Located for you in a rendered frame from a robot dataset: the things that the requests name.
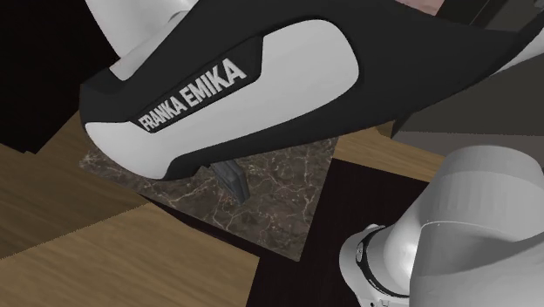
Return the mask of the brown marble table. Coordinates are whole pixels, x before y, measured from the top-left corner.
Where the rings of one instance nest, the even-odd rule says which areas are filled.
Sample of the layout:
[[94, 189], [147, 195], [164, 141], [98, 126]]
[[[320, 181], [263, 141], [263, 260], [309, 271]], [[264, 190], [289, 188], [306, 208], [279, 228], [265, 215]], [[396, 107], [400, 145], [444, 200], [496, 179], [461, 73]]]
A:
[[246, 241], [299, 261], [333, 157], [336, 139], [240, 158], [249, 198], [238, 203], [201, 168], [177, 181], [133, 174], [96, 147], [79, 162], [85, 171]]

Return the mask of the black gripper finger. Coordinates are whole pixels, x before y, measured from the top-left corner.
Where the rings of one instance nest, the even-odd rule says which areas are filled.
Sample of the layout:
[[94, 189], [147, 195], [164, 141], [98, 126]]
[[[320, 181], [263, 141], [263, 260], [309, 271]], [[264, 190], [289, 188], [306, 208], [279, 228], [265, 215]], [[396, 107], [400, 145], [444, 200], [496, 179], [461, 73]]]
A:
[[214, 171], [218, 181], [239, 204], [243, 204], [249, 199], [250, 192], [245, 172], [235, 160], [215, 162], [210, 167]]

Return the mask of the black robot stand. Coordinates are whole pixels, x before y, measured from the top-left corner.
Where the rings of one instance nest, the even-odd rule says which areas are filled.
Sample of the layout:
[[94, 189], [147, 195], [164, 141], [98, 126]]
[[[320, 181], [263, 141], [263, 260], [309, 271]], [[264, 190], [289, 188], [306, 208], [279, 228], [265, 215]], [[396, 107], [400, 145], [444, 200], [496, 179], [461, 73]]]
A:
[[246, 307], [359, 307], [340, 273], [343, 243], [372, 223], [397, 221], [426, 186], [425, 181], [332, 160], [300, 260], [261, 257]]

